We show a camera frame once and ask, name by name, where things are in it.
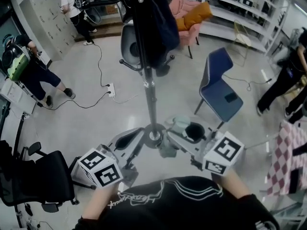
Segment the orange cushion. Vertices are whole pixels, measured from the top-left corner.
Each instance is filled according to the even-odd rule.
[[[201,23],[203,20],[210,17],[212,17],[212,13],[208,2],[202,2],[183,16],[187,30],[189,30],[194,24]]]
[[[177,23],[177,27],[178,27],[179,32],[187,31],[186,25],[184,25],[184,18],[183,17],[176,19],[176,23]]]

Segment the locker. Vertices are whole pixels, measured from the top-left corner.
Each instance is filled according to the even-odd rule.
[[[77,35],[70,19],[60,13],[61,0],[23,0],[21,10],[34,35],[53,60],[63,59]]]

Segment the metal pole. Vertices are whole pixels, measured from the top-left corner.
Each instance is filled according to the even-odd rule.
[[[151,0],[130,0],[132,4],[132,17],[135,28],[135,35],[140,54],[140,64],[144,69],[144,86],[146,92],[146,99],[149,111],[149,118],[151,122],[150,139],[158,140],[160,134],[157,132],[157,118],[156,118],[156,97],[155,97],[155,83],[153,81],[153,70],[148,65],[146,60],[146,52],[144,46],[144,35],[146,35],[146,17],[150,17],[151,14]]]
[[[150,123],[152,125],[152,139],[156,140],[160,138],[160,134],[157,132],[157,110],[156,110],[156,97],[155,97],[155,82],[153,79],[146,77],[145,73],[145,81],[144,81],[146,100],[149,111]]]

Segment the black pants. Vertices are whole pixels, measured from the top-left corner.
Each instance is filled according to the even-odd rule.
[[[295,112],[301,104],[303,104],[304,100],[307,97],[307,86],[302,89],[302,91],[295,97],[290,103],[289,106],[286,108],[287,113]],[[289,122],[294,124],[296,121],[300,120],[303,117],[302,108],[295,112]]]
[[[90,31],[95,30],[90,23],[84,20],[84,12],[79,13],[78,15],[71,17],[71,22],[76,27],[78,33],[85,37],[85,40],[90,43],[92,41],[90,36]]]
[[[49,71],[46,66],[44,67],[40,67],[35,62],[30,62],[20,76],[20,81],[39,101],[43,100],[46,95],[40,82],[50,83],[53,87],[57,87],[61,82],[57,75]]]
[[[286,93],[302,77],[304,72],[292,69],[292,76],[287,71],[288,66],[284,66],[277,78],[277,81],[269,88],[258,102],[258,108],[261,112],[268,109],[276,97]]]

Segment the pink armchair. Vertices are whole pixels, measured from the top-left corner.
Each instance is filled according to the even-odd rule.
[[[169,4],[169,7],[175,19],[178,19],[183,17],[185,14],[187,14],[189,11],[191,11],[194,7],[196,7],[199,4],[200,2],[196,1],[172,0],[172,2]],[[193,59],[193,56],[191,54],[190,45],[194,44],[195,42],[197,43],[197,45],[199,45],[197,37],[198,34],[200,33],[200,27],[201,24],[195,24],[190,28],[189,31],[179,32],[180,45],[188,46],[191,59]]]

